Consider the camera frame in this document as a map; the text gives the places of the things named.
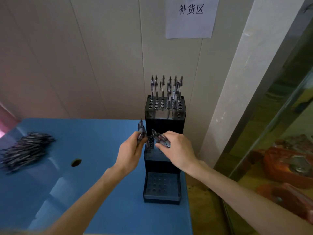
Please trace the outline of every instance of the blue table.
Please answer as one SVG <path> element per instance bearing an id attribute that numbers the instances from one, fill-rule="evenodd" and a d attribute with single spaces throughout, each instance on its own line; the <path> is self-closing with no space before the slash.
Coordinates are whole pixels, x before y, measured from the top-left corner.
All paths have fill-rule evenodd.
<path id="1" fill-rule="evenodd" d="M 56 138 L 35 165 L 6 175 L 0 170 L 0 229 L 45 229 L 83 195 L 116 160 L 119 146 L 136 129 L 135 120 L 26 119 L 0 139 L 12 146 L 27 132 Z M 71 162 L 82 160 L 77 167 Z M 123 179 L 100 207 L 86 233 L 192 234 L 185 174 L 180 205 L 143 201 L 145 164 Z"/>

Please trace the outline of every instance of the white paper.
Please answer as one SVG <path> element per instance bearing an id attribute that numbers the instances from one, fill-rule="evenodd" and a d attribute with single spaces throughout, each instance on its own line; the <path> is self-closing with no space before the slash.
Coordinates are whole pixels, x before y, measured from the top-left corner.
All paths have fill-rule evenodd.
<path id="1" fill-rule="evenodd" d="M 219 0 L 166 0 L 166 38 L 211 38 Z"/>

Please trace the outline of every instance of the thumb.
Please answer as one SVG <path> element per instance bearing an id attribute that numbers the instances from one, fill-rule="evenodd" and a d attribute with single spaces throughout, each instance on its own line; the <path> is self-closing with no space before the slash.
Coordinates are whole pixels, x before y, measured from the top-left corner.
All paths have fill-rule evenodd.
<path id="1" fill-rule="evenodd" d="M 165 155 L 168 153 L 169 148 L 167 148 L 166 146 L 160 144 L 160 143 L 156 143 L 155 146 L 161 150 Z"/>
<path id="2" fill-rule="evenodd" d="M 142 151 L 142 148 L 143 148 L 143 145 L 146 143 L 147 141 L 147 138 L 143 138 L 139 145 L 137 146 L 136 150 L 135 150 L 135 155 L 141 155 L 141 151 Z"/>

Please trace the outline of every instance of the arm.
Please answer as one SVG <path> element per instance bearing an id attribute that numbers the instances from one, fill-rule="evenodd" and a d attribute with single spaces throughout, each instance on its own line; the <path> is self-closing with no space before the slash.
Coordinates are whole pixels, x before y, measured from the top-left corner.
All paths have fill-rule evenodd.
<path id="1" fill-rule="evenodd" d="M 182 134 L 168 131 L 163 135 L 171 147 L 159 143 L 156 146 L 171 162 L 212 189 L 258 233 L 313 234 L 313 226 L 300 217 L 198 161 L 190 141 Z"/>
<path id="2" fill-rule="evenodd" d="M 83 194 L 44 235 L 83 234 L 93 216 L 115 186 L 138 165 L 144 138 L 137 147 L 139 132 L 134 132 L 119 148 L 116 163 Z"/>

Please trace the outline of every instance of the pen hole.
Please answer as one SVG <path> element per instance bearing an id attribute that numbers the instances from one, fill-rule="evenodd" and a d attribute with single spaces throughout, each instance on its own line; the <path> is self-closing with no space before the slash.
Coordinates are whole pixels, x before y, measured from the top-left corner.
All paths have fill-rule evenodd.
<path id="1" fill-rule="evenodd" d="M 74 161 L 72 161 L 71 166 L 72 167 L 76 167 L 81 163 L 81 159 L 75 159 Z"/>

